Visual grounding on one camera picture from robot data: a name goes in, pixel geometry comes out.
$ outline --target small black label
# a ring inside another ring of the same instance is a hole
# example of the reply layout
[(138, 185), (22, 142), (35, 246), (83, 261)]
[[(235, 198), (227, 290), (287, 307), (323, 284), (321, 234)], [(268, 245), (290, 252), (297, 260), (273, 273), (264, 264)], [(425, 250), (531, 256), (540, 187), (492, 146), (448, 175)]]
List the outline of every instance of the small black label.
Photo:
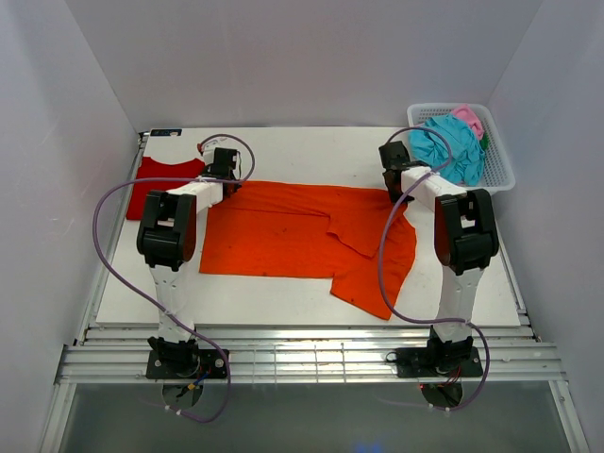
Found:
[(182, 129), (153, 129), (151, 137), (179, 137)]

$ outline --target glass panel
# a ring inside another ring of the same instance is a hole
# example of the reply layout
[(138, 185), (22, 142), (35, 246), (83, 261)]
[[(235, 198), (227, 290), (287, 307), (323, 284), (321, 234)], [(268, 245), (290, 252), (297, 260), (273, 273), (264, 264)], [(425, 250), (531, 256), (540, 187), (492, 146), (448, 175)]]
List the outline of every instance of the glass panel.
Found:
[[(464, 384), (465, 394), (475, 388)], [(210, 414), (224, 390), (207, 385), (193, 411)], [(61, 451), (569, 451), (547, 382), (490, 382), (451, 414), (378, 398), (424, 402), (409, 383), (235, 385), (223, 416), (199, 426), (145, 404), (162, 404), (158, 384), (80, 384)]]

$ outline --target white table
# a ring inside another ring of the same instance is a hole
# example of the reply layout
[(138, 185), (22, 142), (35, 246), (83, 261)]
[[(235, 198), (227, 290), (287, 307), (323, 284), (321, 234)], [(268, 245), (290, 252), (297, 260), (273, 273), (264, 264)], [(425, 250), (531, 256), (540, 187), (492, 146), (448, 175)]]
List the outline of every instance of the white table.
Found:
[[(378, 147), (395, 131), (391, 127), (254, 127), (189, 128), (177, 137), (150, 137), (144, 155), (164, 163), (198, 157), (196, 144), (225, 132), (247, 141), (256, 153), (255, 180), (331, 184), (384, 189)], [(235, 147), (231, 140), (224, 146)], [(249, 157), (242, 149), (243, 172)], [(415, 263), (396, 308), (415, 318), (433, 318), (441, 290), (441, 264), (434, 253), (433, 214), (418, 202), (405, 215), (415, 227)], [(198, 272), (206, 219), (200, 214), (197, 252), (187, 269), (188, 310), (198, 325), (209, 326), (388, 326), (383, 321), (329, 294), (330, 279), (213, 276)], [(155, 295), (144, 259), (136, 250), (138, 222), (124, 221), (113, 265), (132, 283)], [(109, 276), (96, 322), (103, 326), (156, 324), (158, 311)], [(500, 254), (492, 258), (478, 286), (473, 320), (486, 327), (519, 325), (512, 285)]]

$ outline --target cable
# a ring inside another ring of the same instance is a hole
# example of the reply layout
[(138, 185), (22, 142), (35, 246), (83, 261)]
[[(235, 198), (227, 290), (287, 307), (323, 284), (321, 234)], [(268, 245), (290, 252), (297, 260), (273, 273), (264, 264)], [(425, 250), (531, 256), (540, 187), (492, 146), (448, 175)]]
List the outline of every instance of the cable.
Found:
[(242, 178), (242, 153), (237, 151), (237, 157), (239, 158), (239, 179)]
[(437, 391), (443, 396), (445, 401), (451, 405), (451, 407), (455, 408), (460, 405), (460, 401), (453, 398), (453, 396), (448, 393), (449, 389), (446, 389), (444, 387), (437, 387)]
[(454, 370), (449, 374), (449, 378), (443, 382), (442, 384), (438, 384), (439, 387), (446, 387), (447, 385), (453, 385), (458, 380), (460, 380), (461, 376), (461, 365), (457, 367), (457, 370)]
[(176, 399), (183, 397), (190, 390), (195, 390), (195, 387), (197, 387), (199, 385), (199, 382), (201, 382), (202, 380), (207, 378), (209, 375), (210, 375), (210, 372), (207, 371), (203, 376), (198, 377), (195, 382), (192, 382), (191, 384), (187, 384), (187, 385), (183, 386), (180, 393), (176, 395)]
[(180, 328), (184, 329), (185, 331), (189, 332), (191, 335), (193, 335), (194, 337), (198, 338), (199, 340), (210, 344), (214, 349), (216, 349), (216, 351), (218, 352), (218, 354), (220, 355), (221, 359), (225, 362), (225, 367), (226, 367), (226, 396), (225, 399), (222, 403), (222, 405), (220, 406), (220, 408), (218, 409), (218, 411), (216, 411), (216, 413), (208, 418), (202, 418), (199, 417), (193, 413), (189, 413), (189, 412), (185, 412), (185, 411), (181, 411), (178, 408), (173, 408), (171, 406), (167, 406), (167, 409), (170, 409), (171, 411), (176, 412), (179, 415), (183, 415), (187, 418), (190, 418), (191, 420), (194, 420), (195, 422), (198, 423), (210, 423), (213, 422), (214, 420), (216, 420), (225, 410), (225, 408), (227, 407), (228, 404), (228, 400), (230, 398), (230, 392), (231, 392), (231, 375), (230, 375), (230, 364), (228, 362), (228, 357), (227, 354), (225, 353), (225, 351), (222, 350), (222, 348), (213, 340), (211, 340), (210, 338), (197, 333), (195, 330), (187, 327), (185, 324), (181, 323), (178, 318), (176, 318), (172, 313), (170, 313), (163, 305), (161, 305), (161, 303), (156, 300), (154, 297), (152, 297), (151, 295), (145, 293), (143, 290), (137, 288), (136, 286), (134, 286), (132, 283), (130, 283), (125, 277), (123, 277), (119, 272), (117, 272), (113, 266), (111, 265), (111, 263), (107, 260), (107, 258), (105, 257), (105, 254), (103, 253), (103, 249), (101, 247), (100, 241), (98, 239), (98, 217), (99, 214), (101, 212), (101, 208), (103, 207), (103, 204), (105, 203), (105, 201), (107, 201), (107, 199), (115, 192), (119, 191), (120, 189), (123, 189), (124, 187), (133, 185), (133, 184), (139, 184), (141, 182), (196, 182), (196, 181), (204, 181), (207, 180), (207, 182), (221, 182), (223, 184), (241, 184), (243, 182), (246, 182), (247, 179), (249, 179), (252, 176), (252, 173), (254, 173), (254, 169), (256, 168), (256, 156), (254, 155), (254, 152), (252, 151), (252, 148), (250, 148), (250, 146), (244, 142), (242, 139), (235, 137), (234, 135), (230, 135), (230, 134), (214, 134), (214, 135), (210, 135), (209, 137), (207, 137), (203, 142), (200, 143), (201, 148), (203, 149), (204, 144), (206, 144), (207, 142), (209, 142), (210, 140), (213, 140), (217, 137), (226, 137), (228, 139), (232, 139), (240, 144), (243, 145), (243, 147), (249, 152), (250, 158), (252, 159), (251, 162), (251, 167), (249, 169), (249, 172), (247, 173), (247, 175), (245, 175), (245, 177), (243, 179), (238, 179), (238, 180), (228, 180), (228, 179), (204, 179), (204, 178), (189, 178), (189, 177), (144, 177), (141, 179), (132, 179), (126, 182), (122, 182), (121, 184), (118, 184), (114, 187), (112, 187), (111, 189), (109, 189), (108, 191), (105, 192), (105, 194), (103, 196), (101, 196), (100, 200), (98, 201), (98, 203), (96, 204), (96, 208), (94, 209), (94, 215), (92, 216), (92, 241), (94, 242), (94, 250), (96, 250), (96, 254), (98, 255), (98, 258), (101, 260), (101, 262), (103, 263), (103, 265), (107, 268), (107, 270), (114, 276), (116, 277), (120, 282), (122, 282), (124, 285), (127, 286), (127, 288), (129, 288), (130, 290), (132, 290), (134, 293), (138, 294), (140, 297), (148, 300), (149, 302), (151, 302), (153, 305), (155, 305), (158, 310), (160, 310), (162, 313), (164, 313), (173, 323), (175, 323), (177, 326), (179, 326)]
[[(427, 127), (422, 127), (422, 126), (403, 127), (402, 129), (397, 130), (388, 139), (386, 144), (390, 143), (396, 136), (402, 134), (403, 132), (408, 132), (410, 130), (423, 130), (424, 132), (427, 132), (428, 134), (434, 134), (445, 144), (448, 157), (447, 157), (445, 163), (433, 168), (431, 172), (428, 172), (425, 175), (422, 175), (413, 184), (411, 184), (411, 186), (405, 192), (403, 192), (403, 194), (396, 201), (396, 203), (394, 203), (393, 209), (391, 210), (390, 215), (388, 216), (388, 220), (386, 221), (386, 226), (384, 227), (384, 231), (382, 232), (381, 239), (379, 241), (379, 252), (378, 252), (378, 259), (377, 259), (377, 278), (379, 280), (379, 290), (381, 291), (381, 296), (384, 299), (384, 302), (386, 303), (386, 305), (388, 306), (390, 311), (393, 313), (393, 315), (402, 319), (403, 321), (406, 321), (406, 322), (412, 323), (412, 324), (419, 324), (419, 325), (423, 325), (423, 326), (432, 325), (432, 324), (442, 324), (442, 323), (465, 324), (465, 325), (469, 326), (470, 328), (472, 328), (473, 330), (475, 330), (476, 333), (478, 334), (478, 336), (480, 337), (480, 339), (482, 340), (482, 343), (484, 344), (484, 356), (485, 356), (484, 373), (482, 374), (482, 379), (480, 380), (480, 384), (478, 385), (478, 387), (476, 388), (474, 393), (471, 394), (468, 397), (468, 399), (466, 399), (464, 402), (462, 402), (459, 406), (457, 406), (455, 408), (441, 408), (438, 406), (434, 406), (434, 408), (438, 409), (439, 411), (458, 411), (460, 409), (467, 407), (470, 403), (472, 403), (472, 401), (474, 401), (478, 397), (480, 392), (482, 392), (484, 383), (486, 382), (487, 376), (489, 375), (489, 370), (491, 368), (491, 351), (489, 350), (489, 345), (487, 344), (487, 339), (484, 336), (484, 334), (482, 333), (482, 330), (480, 330), (480, 328), (478, 328), (478, 326), (476, 326), (474, 323), (467, 321), (463, 318), (415, 319), (415, 318), (410, 318), (409, 316), (405, 316), (404, 314), (398, 312), (394, 308), (393, 303), (390, 301), (390, 299), (388, 298), (388, 295), (386, 294), (386, 285), (384, 283), (384, 247), (386, 245), (386, 236), (388, 235), (388, 230), (390, 229), (393, 219), (396, 216), (396, 212), (400, 208), (400, 205), (402, 205), (405, 202), (405, 199), (407, 198), (407, 196), (417, 186), (419, 186), (423, 181), (428, 179), (430, 176), (434, 175), (436, 172), (444, 169), (453, 160), (453, 153), (451, 152), (451, 146), (449, 146), (449, 143), (446, 141), (445, 137), (443, 137), (441, 134), (439, 134), (435, 130), (429, 129)], [(392, 404), (392, 405), (396, 405), (396, 406), (418, 406), (417, 404), (413, 404), (413, 403), (394, 403), (393, 401), (386, 401), (383, 399), (380, 399), (380, 401), (384, 402), (386, 404)]]

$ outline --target metal frame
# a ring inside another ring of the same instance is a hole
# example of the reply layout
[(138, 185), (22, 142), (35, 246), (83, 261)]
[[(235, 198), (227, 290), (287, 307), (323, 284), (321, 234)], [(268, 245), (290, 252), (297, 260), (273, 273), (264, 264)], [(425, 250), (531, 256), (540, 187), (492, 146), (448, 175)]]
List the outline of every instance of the metal frame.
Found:
[(550, 381), (549, 388), (554, 397), (556, 409), (558, 409), (558, 415), (562, 421), (562, 427), (571, 451), (581, 453), (589, 451), (589, 446), (587, 445), (587, 440), (583, 434), (579, 417), (575, 411), (573, 399), (568, 391), (568, 382)]
[[(148, 133), (141, 135), (130, 177), (136, 175), (147, 138)], [(109, 239), (110, 260), (122, 230), (129, 193), (130, 190), (123, 195)], [(492, 351), (489, 380), (548, 381), (571, 451), (588, 451), (556, 346), (535, 340), (508, 254), (503, 242), (500, 244), (504, 266), (515, 295), (520, 326), (483, 329)], [(149, 351), (146, 339), (156, 333), (157, 326), (108, 327), (96, 324), (107, 278), (108, 272), (100, 269), (76, 338), (77, 345), (65, 348), (57, 374), (52, 410), (42, 439), (43, 452), (59, 450), (78, 383), (156, 383), (145, 379), (144, 373)], [(422, 346), (428, 338), (427, 328), (414, 326), (197, 326), (197, 330), (230, 350), (232, 379), (236, 384), (416, 382), (418, 379), (396, 377), (393, 366), (384, 360), (393, 348)], [(475, 345), (484, 357), (479, 339)]]
[(56, 453), (59, 451), (75, 394), (75, 384), (60, 384), (55, 386), (50, 414), (46, 420), (42, 444), (40, 445), (41, 453)]

